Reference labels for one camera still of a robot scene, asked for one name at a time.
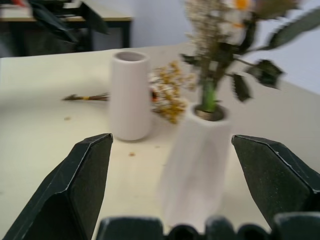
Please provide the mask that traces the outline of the dark green plant leaves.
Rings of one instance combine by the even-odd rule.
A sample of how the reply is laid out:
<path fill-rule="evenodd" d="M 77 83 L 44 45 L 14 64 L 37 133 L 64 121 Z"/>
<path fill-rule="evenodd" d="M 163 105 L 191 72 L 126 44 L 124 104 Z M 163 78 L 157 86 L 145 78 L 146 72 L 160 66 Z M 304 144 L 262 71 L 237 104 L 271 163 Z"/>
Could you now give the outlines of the dark green plant leaves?
<path fill-rule="evenodd" d="M 77 7 L 65 8 L 65 4 L 71 2 L 72 0 L 28 0 L 36 22 L 62 41 L 72 44 L 79 42 L 65 21 L 71 17 L 81 17 L 91 29 L 101 34 L 108 34 L 107 24 L 94 9 L 83 1 Z"/>

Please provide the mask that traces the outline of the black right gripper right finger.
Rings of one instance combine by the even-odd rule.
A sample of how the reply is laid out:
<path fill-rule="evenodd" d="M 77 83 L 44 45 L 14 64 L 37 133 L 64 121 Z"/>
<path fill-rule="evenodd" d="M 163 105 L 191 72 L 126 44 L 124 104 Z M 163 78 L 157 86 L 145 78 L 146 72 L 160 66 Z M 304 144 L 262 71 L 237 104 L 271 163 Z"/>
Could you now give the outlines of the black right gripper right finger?
<path fill-rule="evenodd" d="M 320 173 L 274 140 L 231 139 L 249 192 L 270 226 L 268 240 L 320 240 Z"/>

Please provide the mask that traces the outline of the white faceted vase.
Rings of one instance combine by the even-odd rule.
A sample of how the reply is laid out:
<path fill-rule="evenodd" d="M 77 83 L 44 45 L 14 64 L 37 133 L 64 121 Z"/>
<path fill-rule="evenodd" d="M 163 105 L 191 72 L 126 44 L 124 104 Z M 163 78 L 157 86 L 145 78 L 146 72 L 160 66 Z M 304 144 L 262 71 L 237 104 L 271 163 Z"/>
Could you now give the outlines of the white faceted vase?
<path fill-rule="evenodd" d="M 210 114 L 190 104 L 180 122 L 158 184 L 166 225 L 204 223 L 220 207 L 231 138 L 231 117 L 223 106 Z"/>

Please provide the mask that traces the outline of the background desk with black legs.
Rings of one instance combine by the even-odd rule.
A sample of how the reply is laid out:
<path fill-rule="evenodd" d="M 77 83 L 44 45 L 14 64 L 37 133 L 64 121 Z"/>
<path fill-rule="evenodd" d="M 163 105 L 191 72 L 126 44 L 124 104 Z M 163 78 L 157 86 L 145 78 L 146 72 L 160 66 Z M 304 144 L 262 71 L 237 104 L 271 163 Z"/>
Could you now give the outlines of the background desk with black legs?
<path fill-rule="evenodd" d="M 95 5 L 93 0 L 72 0 L 71 3 L 66 3 L 65 8 L 75 8 L 80 5 L 80 2 L 87 3 L 107 24 L 108 32 L 110 28 L 122 29 L 122 46 L 128 48 L 130 46 L 130 30 L 131 30 L 131 17 L 120 16 L 105 16 L 103 8 Z M 17 54 L 20 57 L 27 57 L 30 55 L 27 49 L 26 32 L 45 29 L 50 37 L 58 39 L 64 43 L 69 43 L 74 52 L 90 52 L 93 51 L 93 33 L 97 32 L 90 28 L 84 19 L 81 17 L 68 17 L 65 19 L 68 26 L 73 30 L 74 35 L 78 38 L 78 43 L 73 44 L 63 41 L 46 28 L 40 25 L 32 15 L 31 8 L 28 0 L 0 0 L 0 23 L 8 25 L 10 36 L 13 45 L 16 48 Z"/>

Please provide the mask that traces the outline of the white cylindrical vase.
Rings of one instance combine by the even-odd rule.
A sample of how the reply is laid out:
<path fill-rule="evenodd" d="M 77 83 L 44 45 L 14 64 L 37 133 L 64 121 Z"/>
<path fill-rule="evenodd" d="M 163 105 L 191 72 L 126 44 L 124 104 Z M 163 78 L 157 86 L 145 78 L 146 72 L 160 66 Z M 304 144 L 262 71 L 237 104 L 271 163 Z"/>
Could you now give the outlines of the white cylindrical vase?
<path fill-rule="evenodd" d="M 150 59 L 134 51 L 113 55 L 108 119 L 110 132 L 124 141 L 137 141 L 151 131 Z"/>

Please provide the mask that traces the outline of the green leafy flower bouquet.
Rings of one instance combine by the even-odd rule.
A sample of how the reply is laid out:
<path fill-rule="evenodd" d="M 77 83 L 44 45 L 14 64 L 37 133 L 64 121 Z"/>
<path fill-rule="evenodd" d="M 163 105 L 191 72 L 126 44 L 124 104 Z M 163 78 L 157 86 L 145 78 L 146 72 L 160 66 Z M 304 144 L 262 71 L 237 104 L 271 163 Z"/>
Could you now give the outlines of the green leafy flower bouquet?
<path fill-rule="evenodd" d="M 229 75 L 229 67 L 256 51 L 281 48 L 300 35 L 320 27 L 320 5 L 279 26 L 267 42 L 254 47 L 261 21 L 287 17 L 304 0 L 185 0 L 186 17 L 192 25 L 189 39 L 192 55 L 182 59 L 198 71 L 201 102 L 198 112 L 213 114 L 218 110 L 216 91 Z"/>

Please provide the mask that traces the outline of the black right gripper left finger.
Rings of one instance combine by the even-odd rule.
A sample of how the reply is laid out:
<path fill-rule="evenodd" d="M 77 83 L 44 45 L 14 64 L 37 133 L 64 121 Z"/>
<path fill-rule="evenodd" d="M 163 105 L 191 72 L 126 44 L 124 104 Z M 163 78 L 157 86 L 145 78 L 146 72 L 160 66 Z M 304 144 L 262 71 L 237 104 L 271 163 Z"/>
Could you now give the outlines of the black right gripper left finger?
<path fill-rule="evenodd" d="M 41 182 L 2 240 L 91 240 L 105 196 L 113 135 L 76 143 Z"/>

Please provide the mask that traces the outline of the yellow dried flower bouquet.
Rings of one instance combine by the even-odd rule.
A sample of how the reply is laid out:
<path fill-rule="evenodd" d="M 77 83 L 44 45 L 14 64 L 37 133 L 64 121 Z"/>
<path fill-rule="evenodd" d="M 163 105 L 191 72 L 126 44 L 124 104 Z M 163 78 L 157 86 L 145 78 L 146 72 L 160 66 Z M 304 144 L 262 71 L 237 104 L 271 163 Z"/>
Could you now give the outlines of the yellow dried flower bouquet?
<path fill-rule="evenodd" d="M 154 68 L 149 74 L 151 90 L 151 113 L 155 113 L 172 124 L 177 124 L 186 111 L 187 101 L 183 91 L 193 92 L 196 88 L 196 76 L 184 72 L 178 60 L 165 66 Z M 110 90 L 101 94 L 70 94 L 62 98 L 68 102 L 110 102 Z"/>

